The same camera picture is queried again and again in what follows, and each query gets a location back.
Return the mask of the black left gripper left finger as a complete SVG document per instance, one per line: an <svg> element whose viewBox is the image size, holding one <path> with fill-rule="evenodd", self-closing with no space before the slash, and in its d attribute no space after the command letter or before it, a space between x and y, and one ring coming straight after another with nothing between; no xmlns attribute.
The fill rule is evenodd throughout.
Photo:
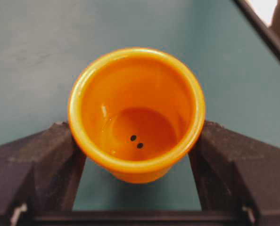
<svg viewBox="0 0 280 226"><path fill-rule="evenodd" d="M0 145L0 226L14 211L71 211L85 163L67 122Z"/></svg>

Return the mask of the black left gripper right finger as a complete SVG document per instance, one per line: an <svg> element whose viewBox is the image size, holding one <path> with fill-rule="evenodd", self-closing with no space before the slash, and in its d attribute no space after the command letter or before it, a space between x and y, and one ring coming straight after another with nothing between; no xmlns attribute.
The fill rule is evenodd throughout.
<svg viewBox="0 0 280 226"><path fill-rule="evenodd" d="M280 148L206 121L189 159L202 210L280 226Z"/></svg>

